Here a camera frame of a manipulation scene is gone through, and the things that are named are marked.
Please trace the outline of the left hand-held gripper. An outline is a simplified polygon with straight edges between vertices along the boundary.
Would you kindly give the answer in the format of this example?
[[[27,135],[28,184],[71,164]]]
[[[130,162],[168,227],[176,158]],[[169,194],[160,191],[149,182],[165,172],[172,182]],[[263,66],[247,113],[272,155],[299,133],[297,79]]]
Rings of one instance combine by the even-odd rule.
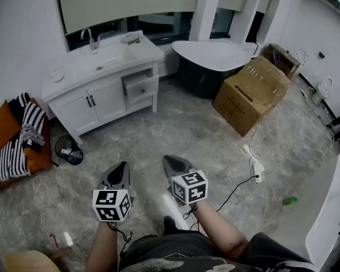
[[[110,167],[93,190],[92,207],[101,222],[123,222],[129,218],[133,201],[128,163]]]

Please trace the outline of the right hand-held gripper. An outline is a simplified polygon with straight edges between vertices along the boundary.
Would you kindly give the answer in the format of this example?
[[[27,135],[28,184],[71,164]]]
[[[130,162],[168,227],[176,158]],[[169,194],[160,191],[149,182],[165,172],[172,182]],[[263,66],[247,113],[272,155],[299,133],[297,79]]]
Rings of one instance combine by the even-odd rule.
[[[190,161],[165,155],[163,167],[170,184],[169,191],[183,205],[195,205],[207,198],[209,181],[203,171],[196,169]]]

